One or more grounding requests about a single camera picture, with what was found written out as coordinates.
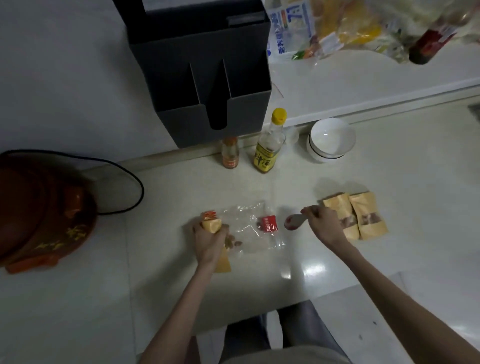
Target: bottle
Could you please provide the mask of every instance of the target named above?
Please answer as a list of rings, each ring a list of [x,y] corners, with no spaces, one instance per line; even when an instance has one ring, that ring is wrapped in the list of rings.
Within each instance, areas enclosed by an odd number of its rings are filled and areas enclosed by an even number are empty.
[[[239,165],[238,138],[225,138],[222,141],[222,159],[225,168],[233,169]]]
[[[415,64],[426,64],[448,43],[459,28],[467,25],[473,16],[469,1],[454,1],[446,7],[440,18],[410,48],[409,59]]]
[[[267,173],[275,165],[278,153],[285,142],[283,124],[287,120],[285,109],[275,109],[272,114],[272,123],[268,130],[260,134],[253,165],[260,172]]]

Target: pot handle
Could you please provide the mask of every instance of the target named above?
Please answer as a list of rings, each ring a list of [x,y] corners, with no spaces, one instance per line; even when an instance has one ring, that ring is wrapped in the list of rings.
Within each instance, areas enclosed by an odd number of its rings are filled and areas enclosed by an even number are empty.
[[[16,274],[41,266],[54,267],[58,264],[59,259],[60,257],[55,254],[40,255],[8,264],[5,269],[10,274]]]
[[[64,215],[68,218],[74,218],[75,215],[84,208],[85,192],[82,187],[67,186],[63,189],[65,201]]]

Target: white wall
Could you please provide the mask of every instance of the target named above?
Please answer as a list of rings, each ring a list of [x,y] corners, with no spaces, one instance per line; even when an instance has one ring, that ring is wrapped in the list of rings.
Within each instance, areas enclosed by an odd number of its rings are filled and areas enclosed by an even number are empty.
[[[112,0],[0,1],[0,151],[113,161],[176,149]]]

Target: yellow label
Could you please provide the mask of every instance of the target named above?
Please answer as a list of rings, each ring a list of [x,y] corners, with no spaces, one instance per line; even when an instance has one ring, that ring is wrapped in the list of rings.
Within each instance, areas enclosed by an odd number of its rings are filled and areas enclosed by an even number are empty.
[[[255,158],[253,159],[253,165],[262,172],[268,172],[275,165],[278,152],[270,152],[263,148],[260,144],[257,144],[257,151],[255,152]]]

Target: brown paper packet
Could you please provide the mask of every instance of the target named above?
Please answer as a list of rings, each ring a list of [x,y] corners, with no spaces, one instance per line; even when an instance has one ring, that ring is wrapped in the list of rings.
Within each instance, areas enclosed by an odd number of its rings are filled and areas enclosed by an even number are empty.
[[[349,197],[349,194],[340,194],[324,200],[323,203],[326,207],[336,211],[338,219],[342,224],[343,233],[347,239],[358,240],[360,239],[359,226],[357,223],[357,217],[353,213]]]
[[[204,220],[202,221],[202,227],[215,234],[222,228],[222,219],[216,218],[214,220]],[[228,254],[225,247],[222,248],[222,252],[220,253],[220,259],[215,268],[215,273],[229,273],[232,271],[232,267],[230,265],[230,261],[228,260]]]
[[[350,196],[350,201],[357,214],[362,240],[376,238],[388,233],[387,225],[378,213],[377,200],[373,192]]]

